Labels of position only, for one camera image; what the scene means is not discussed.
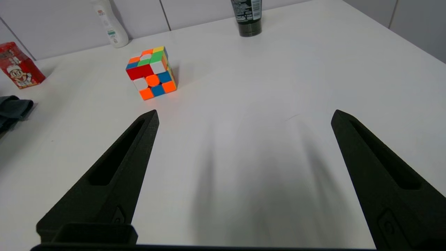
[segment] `black tube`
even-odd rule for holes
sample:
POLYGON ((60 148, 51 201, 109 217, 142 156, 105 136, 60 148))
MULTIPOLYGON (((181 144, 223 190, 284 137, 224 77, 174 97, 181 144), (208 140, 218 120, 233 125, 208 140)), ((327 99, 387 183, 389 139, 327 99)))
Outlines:
POLYGON ((242 37, 252 37, 262 32, 262 0, 231 0, 235 19, 242 37))

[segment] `dark fabric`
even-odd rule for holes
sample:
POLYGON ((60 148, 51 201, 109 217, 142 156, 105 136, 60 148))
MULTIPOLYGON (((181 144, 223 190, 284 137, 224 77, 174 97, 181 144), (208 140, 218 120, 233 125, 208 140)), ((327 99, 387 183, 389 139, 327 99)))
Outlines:
POLYGON ((20 100, 16 96, 0 97, 0 133, 26 116, 33 105, 32 100, 20 100))

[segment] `white table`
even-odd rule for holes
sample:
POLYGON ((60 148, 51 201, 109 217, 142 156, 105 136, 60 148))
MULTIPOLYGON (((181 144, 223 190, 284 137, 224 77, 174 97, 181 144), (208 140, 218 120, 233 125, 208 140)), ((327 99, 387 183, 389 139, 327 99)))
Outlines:
POLYGON ((242 38, 234 19, 121 49, 38 61, 37 102, 0 139, 0 245, 39 243, 37 221, 140 114, 160 127, 133 225, 138 243, 358 247, 374 244, 330 120, 356 116, 446 194, 446 65, 341 0, 264 12, 242 38), (165 45, 176 92, 143 101, 125 65, 165 45))

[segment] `bottle label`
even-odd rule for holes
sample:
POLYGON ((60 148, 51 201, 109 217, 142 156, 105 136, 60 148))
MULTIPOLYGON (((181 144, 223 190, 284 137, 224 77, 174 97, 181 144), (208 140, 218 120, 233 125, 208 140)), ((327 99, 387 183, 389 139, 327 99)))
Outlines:
POLYGON ((231 0, 231 2, 238 23, 251 23, 262 17, 262 0, 231 0))
POLYGON ((113 29, 112 25, 110 24, 110 21, 108 20, 107 15, 101 9, 98 10, 98 15, 101 18, 102 24, 104 25, 105 29, 107 30, 107 35, 110 38, 110 41, 117 44, 118 39, 116 37, 117 36, 116 31, 113 29))

